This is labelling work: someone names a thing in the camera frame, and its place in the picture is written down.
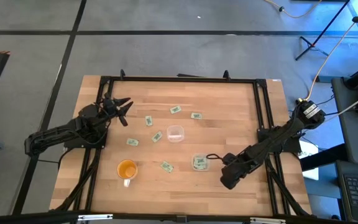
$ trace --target mug handle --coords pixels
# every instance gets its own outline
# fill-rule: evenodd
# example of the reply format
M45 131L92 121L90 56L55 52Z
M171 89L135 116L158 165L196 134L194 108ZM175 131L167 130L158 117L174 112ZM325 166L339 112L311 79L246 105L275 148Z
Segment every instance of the mug handle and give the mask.
M124 187L129 187L130 182L130 179L124 179Z

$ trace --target gray floor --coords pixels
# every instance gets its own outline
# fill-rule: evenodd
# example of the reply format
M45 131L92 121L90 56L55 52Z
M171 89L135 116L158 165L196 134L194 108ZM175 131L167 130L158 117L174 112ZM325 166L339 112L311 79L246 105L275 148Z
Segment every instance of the gray floor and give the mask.
M293 14L307 11L312 4L276 2ZM324 2L310 15L290 19L263 0L93 0L86 5L80 30L322 30L341 4ZM70 30L79 5L79 0L0 0L0 29ZM330 30L345 31L351 18L345 9ZM39 126L67 40L67 36L0 35L0 50L12 52L0 79L0 141L5 144L0 150L0 215L9 213L26 160L23 141ZM318 47L329 52L338 40L324 37ZM307 95L325 59L319 52L309 52L294 61L305 48L298 37L284 36L78 36L50 127L72 117L83 75L118 75L121 68L128 76L173 77L187 73L221 77L224 70L229 70L233 78L279 78L291 109L295 99ZM348 37L322 74L341 77L357 70L358 38ZM311 99L321 102L331 95L330 84L318 83ZM328 113L336 111L333 100L322 108ZM343 142L337 119L308 131L306 137L324 148ZM61 153L62 147L55 146L41 158L57 160ZM56 174L55 164L39 163L24 212L48 209ZM311 195L310 200L313 213L319 217L337 213L322 206L330 199Z

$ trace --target orange cup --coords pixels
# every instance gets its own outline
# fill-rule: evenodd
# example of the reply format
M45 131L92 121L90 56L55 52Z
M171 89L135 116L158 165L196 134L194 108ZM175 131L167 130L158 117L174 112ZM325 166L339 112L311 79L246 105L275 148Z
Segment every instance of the orange cup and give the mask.
M137 165L130 159L123 160L117 166L117 174L124 179L124 186L129 187L131 180L137 174Z

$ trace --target clear plastic container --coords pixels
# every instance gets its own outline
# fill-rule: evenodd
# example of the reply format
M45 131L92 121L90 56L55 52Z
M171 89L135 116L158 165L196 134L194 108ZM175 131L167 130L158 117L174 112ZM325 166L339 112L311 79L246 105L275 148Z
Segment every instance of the clear plastic container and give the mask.
M167 136L170 142L180 142L185 138L185 130L180 125L169 126Z
M206 164L204 166L202 166L202 165L197 166L196 159L205 159ZM206 158L206 154L203 154L203 153L195 154L191 160L191 166L194 170L197 170L197 171L208 171L209 159Z

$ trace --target desk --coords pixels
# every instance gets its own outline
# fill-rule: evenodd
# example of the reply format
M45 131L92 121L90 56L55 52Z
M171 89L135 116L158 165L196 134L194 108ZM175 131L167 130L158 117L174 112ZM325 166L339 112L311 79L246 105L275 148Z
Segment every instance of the desk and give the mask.
M346 109L358 100L358 90L346 88L342 78L333 79L332 84L338 111ZM345 143L302 159L303 170L330 164L338 159L358 163L358 113L343 113L339 116L339 121Z
M100 76L84 77L74 116L94 101L99 81ZM281 81L267 80L267 85L274 122L283 125L288 121L288 112ZM257 142L258 121L252 85L116 81L112 96L131 97L134 105L127 114L127 127L117 119L112 120L106 147L101 153L92 212L272 216L264 165L232 190L219 181L223 167L220 161L211 161L207 172L194 171L191 167L191 158L196 153L237 154ZM170 114L169 108L176 105L180 105L182 111ZM191 112L202 113L203 119L190 119ZM153 117L152 127L145 125L146 115ZM166 137L167 127L173 124L185 129L185 140L180 143L169 143ZM151 137L160 130L164 137L153 143ZM127 145L127 138L138 139L139 145ZM77 184L84 151L74 149L63 158L51 209L59 206ZM132 159L139 166L139 173L128 188L123 186L116 172L123 159ZM281 160L286 186L310 213L299 160L288 153L283 153ZM171 174L160 167L162 161L174 166ZM87 187L80 208L84 208L86 193ZM276 195L279 212L282 212L278 188Z

